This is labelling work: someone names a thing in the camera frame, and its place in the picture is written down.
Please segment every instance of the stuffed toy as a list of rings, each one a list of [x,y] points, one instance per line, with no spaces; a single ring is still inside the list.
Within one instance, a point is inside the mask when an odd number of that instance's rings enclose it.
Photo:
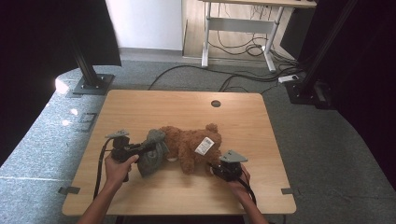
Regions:
[[[220,164],[221,135],[216,124],[208,124],[204,130],[182,131],[173,126],[162,127],[160,130],[165,133],[163,141],[169,149],[166,159],[176,161],[178,158],[184,174],[192,174],[195,163]],[[211,175],[209,165],[205,170]]]

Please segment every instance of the table hole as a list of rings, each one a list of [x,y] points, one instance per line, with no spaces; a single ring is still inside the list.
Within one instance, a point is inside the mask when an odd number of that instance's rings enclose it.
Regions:
[[[217,100],[212,101],[211,104],[212,104],[213,107],[220,107],[221,106],[221,102],[217,101]]]

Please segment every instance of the human hand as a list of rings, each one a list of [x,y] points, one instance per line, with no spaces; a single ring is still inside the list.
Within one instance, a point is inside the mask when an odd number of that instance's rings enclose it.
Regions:
[[[240,176],[240,178],[249,185],[249,181],[250,181],[250,173],[248,172],[247,168],[244,166],[244,164],[241,164],[241,168],[242,168],[242,175]],[[239,181],[234,180],[234,181],[229,181],[227,182],[228,186],[231,189],[231,192],[233,193],[233,195],[235,195],[235,197],[241,201],[242,199],[248,197],[250,199],[250,196],[248,194],[248,190],[241,184],[239,183]]]
[[[118,190],[122,186],[122,181],[128,172],[131,171],[131,164],[139,159],[139,155],[134,155],[123,163],[118,163],[111,158],[111,153],[105,158],[106,183],[105,187]]]

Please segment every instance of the human arm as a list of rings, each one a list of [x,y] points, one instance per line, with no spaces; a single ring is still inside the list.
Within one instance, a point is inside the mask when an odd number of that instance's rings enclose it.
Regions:
[[[123,163],[117,163],[111,159],[111,154],[105,158],[106,166],[106,182],[102,190],[93,200],[91,205],[79,219],[78,224],[82,223],[102,223],[107,213],[111,201],[116,192],[122,186],[124,177],[131,170],[131,164],[139,159],[138,155],[134,155]]]
[[[248,184],[248,181],[250,180],[250,174],[248,173],[248,170],[245,168],[243,164],[241,164],[242,170],[244,171],[244,175],[241,176],[241,179],[245,181],[245,183]],[[244,207],[245,212],[247,213],[247,216],[249,218],[249,221],[251,224],[268,224],[268,221],[265,219],[265,217],[262,215],[262,212],[260,212],[259,208],[256,206],[256,204],[252,201],[250,198],[250,195],[246,188],[239,183],[237,180],[235,181],[230,181],[227,182],[231,192],[233,195],[236,197],[238,202],[242,204]]]

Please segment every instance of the gray carpet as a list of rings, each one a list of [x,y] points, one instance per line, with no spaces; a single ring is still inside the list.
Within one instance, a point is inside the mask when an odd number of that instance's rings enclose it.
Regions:
[[[116,75],[111,89],[147,90],[155,77],[176,65],[181,63],[123,61],[122,67],[96,66],[95,70]],[[262,68],[212,65],[210,69],[265,76]],[[178,68],[160,78],[152,89],[218,91],[228,76]],[[73,88],[80,77],[74,70],[59,79]],[[263,99],[297,204],[297,212],[288,215],[286,223],[395,223],[395,191],[360,136],[337,111],[292,105],[285,88],[275,82],[236,78],[231,86],[254,92],[273,87]],[[71,185],[92,130],[83,120],[98,114],[104,100],[105,96],[66,98],[65,93],[53,94],[0,168],[0,223],[78,220],[62,214],[65,196],[58,189]],[[282,216],[266,216],[275,223],[283,221]],[[107,217],[106,223],[114,220]]]

